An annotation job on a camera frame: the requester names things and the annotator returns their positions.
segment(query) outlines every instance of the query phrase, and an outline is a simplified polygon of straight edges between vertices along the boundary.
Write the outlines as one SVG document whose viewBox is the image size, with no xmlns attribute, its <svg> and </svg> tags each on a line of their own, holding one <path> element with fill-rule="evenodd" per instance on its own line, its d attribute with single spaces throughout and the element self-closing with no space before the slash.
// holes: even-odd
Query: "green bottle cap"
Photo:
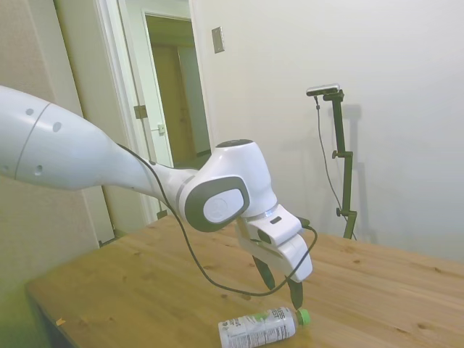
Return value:
<svg viewBox="0 0 464 348">
<path fill-rule="evenodd" d="M 307 310 L 297 310 L 298 324 L 308 325 L 311 322 L 310 314 Z"/>
</svg>

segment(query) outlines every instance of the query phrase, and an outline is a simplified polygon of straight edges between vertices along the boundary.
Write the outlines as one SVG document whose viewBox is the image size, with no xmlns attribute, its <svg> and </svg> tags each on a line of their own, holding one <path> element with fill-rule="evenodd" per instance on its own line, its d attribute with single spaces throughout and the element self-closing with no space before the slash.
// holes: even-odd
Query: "plastic bottle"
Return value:
<svg viewBox="0 0 464 348">
<path fill-rule="evenodd" d="M 223 348 L 254 348 L 292 337 L 298 327 L 311 321 L 307 310 L 286 307 L 246 315 L 218 324 Z"/>
</svg>

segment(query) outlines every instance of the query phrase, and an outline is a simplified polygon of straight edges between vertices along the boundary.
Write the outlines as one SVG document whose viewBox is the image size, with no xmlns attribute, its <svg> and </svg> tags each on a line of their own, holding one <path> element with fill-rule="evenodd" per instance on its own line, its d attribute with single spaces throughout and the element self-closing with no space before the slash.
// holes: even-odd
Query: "white door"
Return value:
<svg viewBox="0 0 464 348">
<path fill-rule="evenodd" d="M 56 5 L 87 119 L 114 141 L 148 158 L 148 143 L 129 93 L 134 89 L 131 70 L 121 68 L 128 55 L 117 0 L 56 0 Z M 106 200 L 118 232 L 137 231 L 157 219 L 160 203 L 155 198 L 116 186 L 104 187 L 104 193 L 101 200 Z"/>
<path fill-rule="evenodd" d="M 146 106 L 148 114 L 146 126 L 149 127 L 149 132 L 146 133 L 151 134 L 156 162 L 173 166 L 146 16 L 188 20 L 189 3 L 187 0 L 119 0 L 118 2 L 133 69 L 135 93 L 138 103 Z"/>
</svg>

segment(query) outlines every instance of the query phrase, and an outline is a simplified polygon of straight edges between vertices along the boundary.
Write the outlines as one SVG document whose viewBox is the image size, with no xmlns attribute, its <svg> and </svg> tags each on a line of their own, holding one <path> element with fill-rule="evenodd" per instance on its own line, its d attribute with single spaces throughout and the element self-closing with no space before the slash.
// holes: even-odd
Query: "door hinge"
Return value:
<svg viewBox="0 0 464 348">
<path fill-rule="evenodd" d="M 162 211 L 157 213 L 158 220 L 163 218 L 164 216 L 167 216 L 167 210 L 162 210 Z"/>
<path fill-rule="evenodd" d="M 146 113 L 146 106 L 145 105 L 137 105 L 133 107 L 134 111 L 136 112 L 136 119 L 142 120 L 144 118 L 148 118 L 148 114 Z"/>
</svg>

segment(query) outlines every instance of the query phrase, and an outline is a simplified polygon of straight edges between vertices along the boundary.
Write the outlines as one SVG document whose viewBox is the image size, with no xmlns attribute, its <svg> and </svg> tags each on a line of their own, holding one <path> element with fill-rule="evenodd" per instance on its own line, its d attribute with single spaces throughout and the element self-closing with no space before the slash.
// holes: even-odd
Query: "doorway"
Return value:
<svg viewBox="0 0 464 348">
<path fill-rule="evenodd" d="M 190 20 L 146 16 L 174 167 L 200 169 L 211 155 Z"/>
</svg>

